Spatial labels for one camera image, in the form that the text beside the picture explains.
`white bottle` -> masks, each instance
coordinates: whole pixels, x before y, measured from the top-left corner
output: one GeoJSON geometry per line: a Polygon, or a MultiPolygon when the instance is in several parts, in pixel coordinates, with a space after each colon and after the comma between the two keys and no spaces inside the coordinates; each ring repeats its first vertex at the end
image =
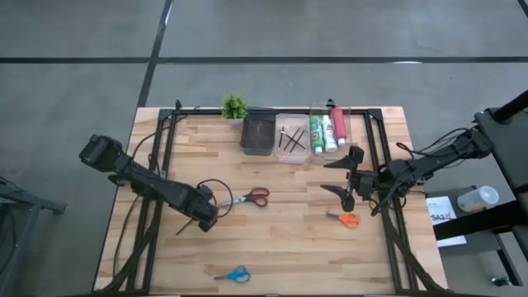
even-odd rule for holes
{"type": "Polygon", "coordinates": [[[328,115],[323,116],[323,136],[324,136],[324,150],[327,153],[335,153],[337,151],[337,143],[333,138],[332,121],[328,115]]]}

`scissor blade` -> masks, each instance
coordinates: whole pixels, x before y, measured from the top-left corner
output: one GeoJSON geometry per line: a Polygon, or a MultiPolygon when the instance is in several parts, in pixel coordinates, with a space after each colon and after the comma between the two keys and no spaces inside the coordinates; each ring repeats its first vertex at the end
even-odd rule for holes
{"type": "MultiPolygon", "coordinates": [[[[244,202],[245,200],[246,200],[246,197],[240,197],[240,198],[233,200],[233,204],[235,205],[237,203],[244,202]]],[[[231,200],[218,204],[219,207],[230,206],[230,205],[231,205],[231,200]]]]}

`plastic cup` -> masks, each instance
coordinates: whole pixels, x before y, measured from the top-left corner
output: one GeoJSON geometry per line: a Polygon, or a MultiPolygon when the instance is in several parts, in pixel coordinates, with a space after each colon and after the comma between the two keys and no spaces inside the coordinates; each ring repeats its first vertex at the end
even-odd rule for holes
{"type": "Polygon", "coordinates": [[[481,186],[479,189],[472,190],[459,196],[456,203],[461,210],[465,212],[472,212],[489,208],[497,204],[498,193],[490,186],[481,186]]]}

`orange scissors handle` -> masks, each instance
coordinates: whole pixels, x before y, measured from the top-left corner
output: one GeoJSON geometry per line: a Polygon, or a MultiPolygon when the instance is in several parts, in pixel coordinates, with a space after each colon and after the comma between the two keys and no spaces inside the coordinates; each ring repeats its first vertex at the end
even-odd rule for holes
{"type": "Polygon", "coordinates": [[[355,214],[341,214],[339,220],[350,229],[356,229],[360,225],[360,220],[355,214]]]}

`blue-handled scissors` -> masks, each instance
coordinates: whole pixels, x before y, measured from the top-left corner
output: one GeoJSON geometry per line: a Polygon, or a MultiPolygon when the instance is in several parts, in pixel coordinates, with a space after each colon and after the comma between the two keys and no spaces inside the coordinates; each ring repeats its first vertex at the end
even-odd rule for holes
{"type": "Polygon", "coordinates": [[[217,280],[231,280],[238,282],[239,284],[245,284],[251,279],[251,274],[249,274],[248,269],[245,266],[238,266],[233,272],[226,274],[225,276],[215,276],[214,279],[217,280]]]}

